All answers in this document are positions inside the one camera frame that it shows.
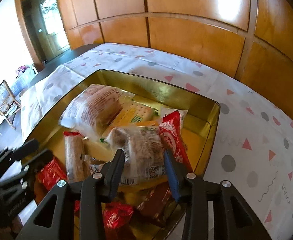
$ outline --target silver screw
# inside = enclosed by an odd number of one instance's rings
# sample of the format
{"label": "silver screw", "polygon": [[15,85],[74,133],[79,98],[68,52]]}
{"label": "silver screw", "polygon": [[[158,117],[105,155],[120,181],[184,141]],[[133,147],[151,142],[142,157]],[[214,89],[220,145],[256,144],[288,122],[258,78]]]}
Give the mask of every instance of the silver screw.
{"label": "silver screw", "polygon": [[102,178],[102,174],[97,172],[97,173],[94,173],[93,176],[92,176],[94,179],[100,179]]}
{"label": "silver screw", "polygon": [[187,174],[187,178],[188,178],[188,179],[195,179],[195,178],[196,178],[196,175],[195,175],[194,173],[192,173],[192,172],[189,172],[189,173]]}
{"label": "silver screw", "polygon": [[27,181],[23,182],[22,189],[26,189],[26,187],[27,187]]}
{"label": "silver screw", "polygon": [[224,180],[224,181],[222,182],[222,186],[223,186],[223,187],[230,187],[230,186],[231,186],[231,182],[228,181],[228,180]]}
{"label": "silver screw", "polygon": [[63,186],[65,186],[65,184],[66,184],[65,180],[59,180],[59,181],[57,182],[57,186],[58,186],[58,187],[63,187]]}

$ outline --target snack package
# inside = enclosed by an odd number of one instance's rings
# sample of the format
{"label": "snack package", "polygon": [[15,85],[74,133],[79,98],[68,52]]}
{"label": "snack package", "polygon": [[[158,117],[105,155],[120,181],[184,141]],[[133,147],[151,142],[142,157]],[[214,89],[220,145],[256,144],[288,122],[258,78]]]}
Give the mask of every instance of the snack package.
{"label": "snack package", "polygon": [[134,240],[128,222],[133,214],[133,207],[120,202],[112,202],[105,205],[103,212],[103,224],[107,240]]}
{"label": "snack package", "polygon": [[66,176],[69,183],[85,179],[84,148],[82,135],[78,132],[63,132],[65,141],[65,166]]}
{"label": "snack package", "polygon": [[164,210],[170,200],[172,200],[172,193],[169,183],[164,182],[151,189],[136,209],[147,222],[164,227],[166,221]]}
{"label": "snack package", "polygon": [[182,130],[184,118],[187,115],[188,110],[179,110],[179,109],[171,109],[171,108],[162,107],[160,111],[160,117],[163,118],[174,111],[178,111],[180,114],[180,130]]}
{"label": "snack package", "polygon": [[159,124],[160,136],[172,149],[173,156],[179,163],[184,163],[189,172],[193,172],[182,137],[180,135],[180,113],[174,111],[166,115]]}
{"label": "snack package", "polygon": [[136,185],[165,174],[158,126],[113,128],[105,141],[112,149],[125,153],[120,185]]}
{"label": "snack package", "polygon": [[[59,180],[67,180],[55,157],[38,173],[39,181],[50,191]],[[80,201],[75,202],[74,212],[80,209]]]}
{"label": "snack package", "polygon": [[71,101],[59,124],[79,131],[93,141],[99,140],[108,125],[134,94],[119,88],[90,85]]}
{"label": "snack package", "polygon": [[118,126],[126,126],[130,123],[149,121],[154,114],[154,109],[143,104],[131,101],[124,104],[123,109],[112,121],[109,127],[101,136],[101,141],[105,139],[110,131]]}
{"label": "snack package", "polygon": [[97,160],[96,158],[93,158],[90,155],[85,155],[84,156],[84,163],[85,163],[87,170],[92,175],[94,173],[101,171],[105,161]]}

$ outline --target wooden wall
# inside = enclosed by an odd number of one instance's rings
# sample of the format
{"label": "wooden wall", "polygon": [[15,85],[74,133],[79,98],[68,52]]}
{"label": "wooden wall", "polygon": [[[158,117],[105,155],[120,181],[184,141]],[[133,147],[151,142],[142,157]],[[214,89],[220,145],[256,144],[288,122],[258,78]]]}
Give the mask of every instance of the wooden wall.
{"label": "wooden wall", "polygon": [[58,0],[72,49],[115,42],[201,62],[293,120],[293,9],[286,0]]}

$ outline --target squiggly line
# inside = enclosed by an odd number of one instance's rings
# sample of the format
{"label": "squiggly line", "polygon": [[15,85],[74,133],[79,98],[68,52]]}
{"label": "squiggly line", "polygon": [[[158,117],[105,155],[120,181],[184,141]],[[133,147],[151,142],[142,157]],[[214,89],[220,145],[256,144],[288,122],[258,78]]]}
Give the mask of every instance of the squiggly line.
{"label": "squiggly line", "polygon": [[221,137],[220,137],[220,142],[221,143],[225,143],[227,141],[227,143],[229,144],[229,145],[235,145],[235,146],[239,146],[240,144],[241,144],[241,142],[237,142],[236,140],[234,140],[234,138],[231,138],[231,139],[229,139],[229,135],[226,135],[226,137],[224,138],[224,139],[222,139]]}
{"label": "squiggly line", "polygon": [[286,200],[287,200],[287,203],[289,204],[289,203],[290,203],[290,201],[288,201],[288,199],[289,199],[289,197],[288,197],[288,192],[287,192],[287,191],[285,191],[284,184],[282,184],[282,189],[284,189],[284,191],[283,191],[283,194],[285,195],[285,198],[286,198]]}
{"label": "squiggly line", "polygon": [[267,190],[267,192],[265,192],[265,193],[262,194],[261,199],[258,200],[258,202],[261,202],[261,201],[262,201],[262,198],[263,198],[263,195],[265,195],[265,194],[267,194],[267,193],[269,192],[269,187],[273,185],[273,181],[276,179],[277,174],[278,174],[278,172],[276,172],[275,177],[272,179],[272,183],[268,186],[268,190]]}

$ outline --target pink triangle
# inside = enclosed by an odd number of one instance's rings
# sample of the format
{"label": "pink triangle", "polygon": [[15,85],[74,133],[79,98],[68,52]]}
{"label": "pink triangle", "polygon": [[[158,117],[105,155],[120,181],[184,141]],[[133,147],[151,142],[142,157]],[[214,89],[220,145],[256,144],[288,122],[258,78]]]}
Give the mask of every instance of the pink triangle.
{"label": "pink triangle", "polygon": [[269,161],[271,161],[271,159],[272,159],[274,156],[276,156],[276,154],[275,154],[273,151],[269,150]]}
{"label": "pink triangle", "polygon": [[293,171],[291,171],[291,172],[288,174],[290,181],[291,181],[291,179],[292,179],[292,173],[293,173]]}
{"label": "pink triangle", "polygon": [[281,125],[281,123],[277,120],[277,118],[275,118],[274,116],[273,116],[273,120],[274,120],[274,122],[276,123],[276,125]]}
{"label": "pink triangle", "polygon": [[232,95],[234,92],[232,90],[227,89],[227,95]]}
{"label": "pink triangle", "polygon": [[245,139],[245,142],[243,143],[242,148],[252,151],[252,148],[250,146],[248,139]]}
{"label": "pink triangle", "polygon": [[252,111],[252,109],[250,107],[246,108],[246,110],[254,115],[254,112]]}
{"label": "pink triangle", "polygon": [[165,78],[167,81],[171,82],[173,76],[166,76],[166,77],[164,77],[164,78]]}
{"label": "pink triangle", "polygon": [[190,90],[190,91],[192,91],[192,92],[195,92],[195,93],[197,93],[197,92],[200,91],[198,88],[192,86],[190,83],[186,83],[186,89],[187,89],[187,90]]}
{"label": "pink triangle", "polygon": [[268,214],[268,216],[267,216],[267,218],[266,218],[266,220],[265,220],[265,223],[267,223],[267,222],[271,222],[272,221],[272,215],[271,215],[271,210],[269,211],[269,214]]}
{"label": "pink triangle", "polygon": [[262,144],[269,143],[269,140],[264,135],[262,136]]}

